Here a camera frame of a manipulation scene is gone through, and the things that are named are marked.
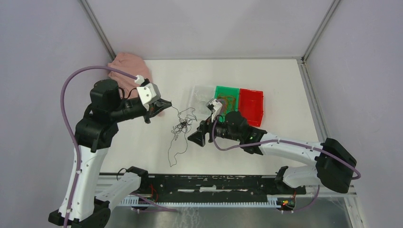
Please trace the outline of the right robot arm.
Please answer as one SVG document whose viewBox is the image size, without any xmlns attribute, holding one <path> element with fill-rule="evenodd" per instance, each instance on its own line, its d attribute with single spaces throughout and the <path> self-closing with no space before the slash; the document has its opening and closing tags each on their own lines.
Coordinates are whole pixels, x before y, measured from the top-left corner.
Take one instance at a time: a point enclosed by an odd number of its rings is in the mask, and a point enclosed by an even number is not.
<svg viewBox="0 0 403 228">
<path fill-rule="evenodd" d="M 351 181 L 361 178 L 356 159 L 332 138 L 326 138 L 324 142 L 281 138 L 249 125 L 240 112 L 230 112 L 222 122 L 219 116 L 202 121 L 188 140 L 203 147 L 207 142 L 216 144 L 217 137 L 238 142 L 228 148 L 217 146 L 220 151 L 241 148 L 249 154 L 278 156 L 302 163 L 300 167 L 280 168 L 274 186 L 281 194 L 307 185 L 320 185 L 337 193 L 347 193 Z"/>
</svg>

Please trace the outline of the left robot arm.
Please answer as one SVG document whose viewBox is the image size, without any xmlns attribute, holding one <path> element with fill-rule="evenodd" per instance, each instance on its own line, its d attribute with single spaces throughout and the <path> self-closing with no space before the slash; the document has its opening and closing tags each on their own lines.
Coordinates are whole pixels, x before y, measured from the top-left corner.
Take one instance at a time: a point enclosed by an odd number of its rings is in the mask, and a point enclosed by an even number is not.
<svg viewBox="0 0 403 228">
<path fill-rule="evenodd" d="M 100 169 L 118 132 L 118 124 L 138 117 L 149 123 L 172 106 L 148 80 L 138 87 L 138 97 L 131 99 L 120 96 L 115 80 L 101 80 L 90 91 L 90 98 L 90 105 L 76 124 L 74 166 L 65 199 L 48 217 L 57 226 L 103 228 L 124 198 L 135 191 L 144 193 L 149 189 L 148 171 L 130 167 L 116 183 L 96 193 Z"/>
</svg>

